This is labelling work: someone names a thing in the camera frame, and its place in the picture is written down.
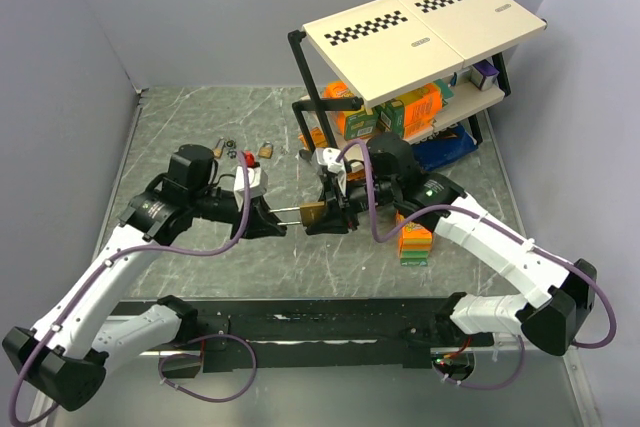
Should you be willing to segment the large brass padlock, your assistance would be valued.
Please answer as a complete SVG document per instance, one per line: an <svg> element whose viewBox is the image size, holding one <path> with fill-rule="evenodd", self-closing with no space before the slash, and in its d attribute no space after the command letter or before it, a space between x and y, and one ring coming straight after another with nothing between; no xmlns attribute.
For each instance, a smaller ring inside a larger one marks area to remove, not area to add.
<svg viewBox="0 0 640 427"><path fill-rule="evenodd" d="M294 221L293 225L298 223L303 225L304 227L308 227L318 222L325 215L326 210L327 204L325 201L316 201L300 204L293 207L271 209L270 212L274 214L289 212L298 213L300 220L298 222Z"/></svg>

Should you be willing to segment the medium brass padlock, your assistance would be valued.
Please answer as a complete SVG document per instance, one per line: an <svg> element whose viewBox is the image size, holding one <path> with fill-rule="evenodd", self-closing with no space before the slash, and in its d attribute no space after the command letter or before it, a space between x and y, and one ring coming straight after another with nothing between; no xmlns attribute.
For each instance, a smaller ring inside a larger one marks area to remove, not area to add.
<svg viewBox="0 0 640 427"><path fill-rule="evenodd" d="M262 159L271 159L274 152L274 145L270 141L265 141L262 143L260 148L258 149L258 157Z"/></svg>

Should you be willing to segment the small brass padlock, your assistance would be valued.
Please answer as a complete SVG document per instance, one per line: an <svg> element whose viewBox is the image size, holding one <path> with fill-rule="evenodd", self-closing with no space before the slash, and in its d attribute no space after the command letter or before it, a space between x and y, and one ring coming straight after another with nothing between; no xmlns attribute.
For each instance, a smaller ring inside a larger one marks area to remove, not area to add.
<svg viewBox="0 0 640 427"><path fill-rule="evenodd" d="M215 159L220 159L223 155L225 149L225 138L221 137L218 139L218 141L216 142L214 148L213 148L213 155Z"/></svg>

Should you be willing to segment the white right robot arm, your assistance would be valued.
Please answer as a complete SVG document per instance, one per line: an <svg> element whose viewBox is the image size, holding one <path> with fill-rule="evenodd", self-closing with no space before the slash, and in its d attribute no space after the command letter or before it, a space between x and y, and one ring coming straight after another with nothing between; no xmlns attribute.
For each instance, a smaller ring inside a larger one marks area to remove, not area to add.
<svg viewBox="0 0 640 427"><path fill-rule="evenodd" d="M469 335L523 336L543 352L562 356L593 309L597 270L584 259L553 255L492 216L463 187L422 169L410 144L393 133L358 140L364 176L347 178L344 151L317 148L312 163L322 181L324 211L309 235L346 234L358 215L393 206L406 219L465 249L515 289L514 295L451 295L437 320L438 337L459 345Z"/></svg>

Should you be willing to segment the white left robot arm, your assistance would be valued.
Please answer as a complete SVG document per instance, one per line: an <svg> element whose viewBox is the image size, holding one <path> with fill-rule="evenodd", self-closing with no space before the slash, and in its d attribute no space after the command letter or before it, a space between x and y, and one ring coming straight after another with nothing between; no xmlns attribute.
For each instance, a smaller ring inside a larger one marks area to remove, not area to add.
<svg viewBox="0 0 640 427"><path fill-rule="evenodd" d="M211 149L186 144L171 155L168 169L134 196L103 250L71 290L30 328L14 327L2 347L20 381L67 411L84 406L107 375L159 345L191 346L198 335L198 311L166 296L116 328L104 323L132 282L196 219L231 225L231 238L209 256L228 251L240 239L283 236L264 196L268 177L252 154L239 155L232 190L213 178Z"/></svg>

